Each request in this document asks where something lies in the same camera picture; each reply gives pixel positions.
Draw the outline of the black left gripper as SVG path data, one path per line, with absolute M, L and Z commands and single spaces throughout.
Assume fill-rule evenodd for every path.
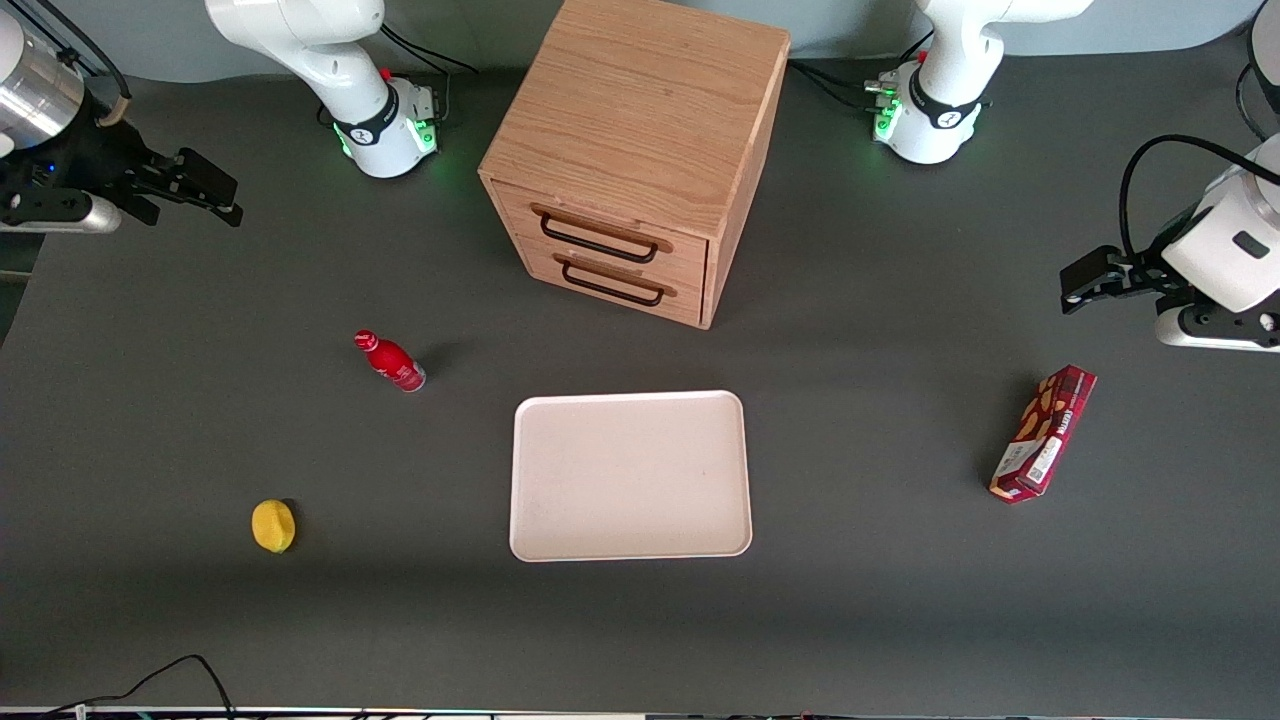
M 1124 266 L 1119 247 L 1100 246 L 1061 270 L 1061 314 L 1071 315 L 1106 299 L 1148 293 L 1171 300 L 1194 300 L 1190 282 L 1174 270 L 1160 249 L 1129 252 Z

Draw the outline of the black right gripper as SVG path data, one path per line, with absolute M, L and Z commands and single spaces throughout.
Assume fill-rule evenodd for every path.
M 119 225 L 132 217 L 157 223 L 156 199 L 211 213 L 241 227 L 238 182 L 193 149 L 177 154 L 172 190 L 170 159 L 145 145 L 127 123 L 100 127 L 76 118 L 59 136 L 3 159 L 4 225 Z

